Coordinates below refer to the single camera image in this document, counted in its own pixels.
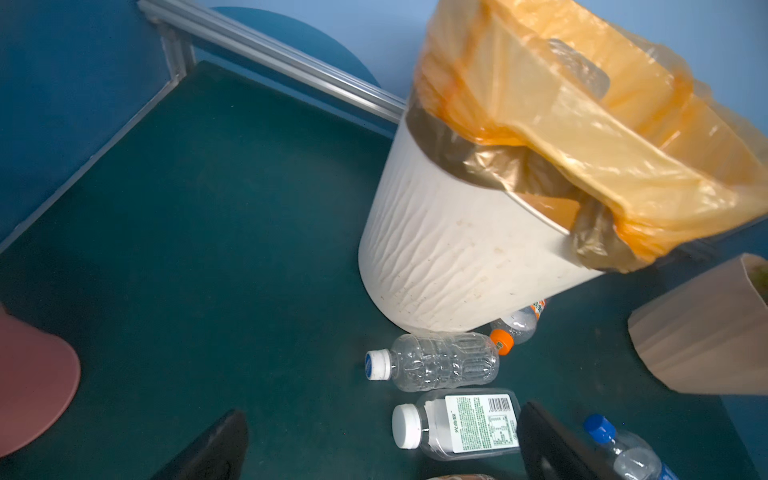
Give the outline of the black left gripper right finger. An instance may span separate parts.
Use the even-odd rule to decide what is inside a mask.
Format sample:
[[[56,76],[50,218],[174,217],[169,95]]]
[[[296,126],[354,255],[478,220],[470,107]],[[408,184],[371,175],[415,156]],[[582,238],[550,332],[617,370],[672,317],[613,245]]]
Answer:
[[[517,436],[529,479],[620,479],[599,454],[535,401],[522,406]]]

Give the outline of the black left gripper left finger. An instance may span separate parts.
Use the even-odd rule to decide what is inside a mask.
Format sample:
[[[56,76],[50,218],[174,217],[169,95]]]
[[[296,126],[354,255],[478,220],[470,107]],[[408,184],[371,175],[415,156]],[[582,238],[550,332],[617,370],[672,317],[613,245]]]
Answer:
[[[151,479],[239,479],[248,446],[246,415],[232,409],[166,463]]]

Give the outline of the green white label bottle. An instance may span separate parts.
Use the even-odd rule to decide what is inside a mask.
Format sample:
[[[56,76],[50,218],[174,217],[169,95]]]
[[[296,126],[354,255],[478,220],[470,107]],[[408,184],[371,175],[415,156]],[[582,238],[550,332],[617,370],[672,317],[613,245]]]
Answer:
[[[392,436],[403,450],[441,461],[480,459],[520,451],[516,395],[498,388],[442,389],[396,406]]]

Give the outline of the pepsi bottle near right arm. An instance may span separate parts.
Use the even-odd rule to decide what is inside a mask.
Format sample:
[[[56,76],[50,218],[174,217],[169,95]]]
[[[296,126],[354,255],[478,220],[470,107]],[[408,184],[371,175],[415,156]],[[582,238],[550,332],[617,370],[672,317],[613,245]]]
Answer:
[[[678,480],[649,444],[631,432],[617,430],[606,417],[590,415],[583,428],[622,479]]]

